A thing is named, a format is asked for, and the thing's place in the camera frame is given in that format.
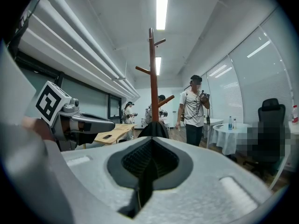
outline water bottle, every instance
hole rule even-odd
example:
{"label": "water bottle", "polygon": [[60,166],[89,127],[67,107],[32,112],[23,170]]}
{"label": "water bottle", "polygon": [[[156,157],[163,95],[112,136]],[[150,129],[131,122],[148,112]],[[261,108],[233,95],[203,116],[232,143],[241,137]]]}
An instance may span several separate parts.
{"label": "water bottle", "polygon": [[228,130],[232,130],[233,129],[233,121],[232,121],[232,117],[229,117],[228,120]]}
{"label": "water bottle", "polygon": [[233,129],[237,129],[237,120],[236,120],[236,118],[234,118]]}
{"label": "water bottle", "polygon": [[292,111],[292,123],[297,124],[298,123],[298,110],[297,106],[293,106],[293,111]]}

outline wooden coat rack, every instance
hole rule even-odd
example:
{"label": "wooden coat rack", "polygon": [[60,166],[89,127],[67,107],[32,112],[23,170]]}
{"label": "wooden coat rack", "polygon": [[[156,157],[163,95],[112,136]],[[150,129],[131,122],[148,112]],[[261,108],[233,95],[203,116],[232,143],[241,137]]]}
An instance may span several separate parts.
{"label": "wooden coat rack", "polygon": [[157,72],[156,72],[156,54],[155,46],[165,42],[165,39],[159,42],[154,41],[154,29],[149,29],[149,67],[150,70],[146,70],[139,66],[136,66],[136,70],[140,70],[148,75],[150,75],[150,88],[151,88],[151,105],[152,105],[152,117],[153,121],[159,121],[159,111],[158,108],[166,104],[168,101],[174,98],[174,95],[169,96],[165,100],[158,103],[158,85],[157,85]]}

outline white cube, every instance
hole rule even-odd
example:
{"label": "white cube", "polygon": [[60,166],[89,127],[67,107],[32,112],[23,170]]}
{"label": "white cube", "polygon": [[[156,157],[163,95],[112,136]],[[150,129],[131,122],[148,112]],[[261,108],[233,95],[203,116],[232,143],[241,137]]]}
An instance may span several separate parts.
{"label": "white cube", "polygon": [[65,104],[69,104],[71,97],[54,83],[47,81],[38,95],[36,108],[43,120],[52,126],[57,113]]}

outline round table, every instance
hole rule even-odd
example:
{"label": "round table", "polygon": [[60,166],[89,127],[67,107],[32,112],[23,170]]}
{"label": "round table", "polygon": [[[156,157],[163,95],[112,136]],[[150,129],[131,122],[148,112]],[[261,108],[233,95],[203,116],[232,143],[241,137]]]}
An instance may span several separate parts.
{"label": "round table", "polygon": [[249,127],[251,126],[242,123],[237,123],[237,129],[233,130],[228,130],[228,123],[220,128],[214,126],[209,144],[215,143],[217,147],[221,147],[224,155],[234,154],[237,145],[247,143],[247,128]]}

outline black office chair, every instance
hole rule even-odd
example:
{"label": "black office chair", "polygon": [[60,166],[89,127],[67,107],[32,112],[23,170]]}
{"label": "black office chair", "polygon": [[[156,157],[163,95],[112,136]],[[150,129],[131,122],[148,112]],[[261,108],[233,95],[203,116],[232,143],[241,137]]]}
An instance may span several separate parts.
{"label": "black office chair", "polygon": [[275,164],[280,161],[281,150],[285,145],[285,106],[276,98],[263,101],[258,109],[258,128],[248,128],[248,156],[256,162],[245,161],[243,165],[253,166],[252,173],[258,172],[264,178],[267,170],[274,175]]}

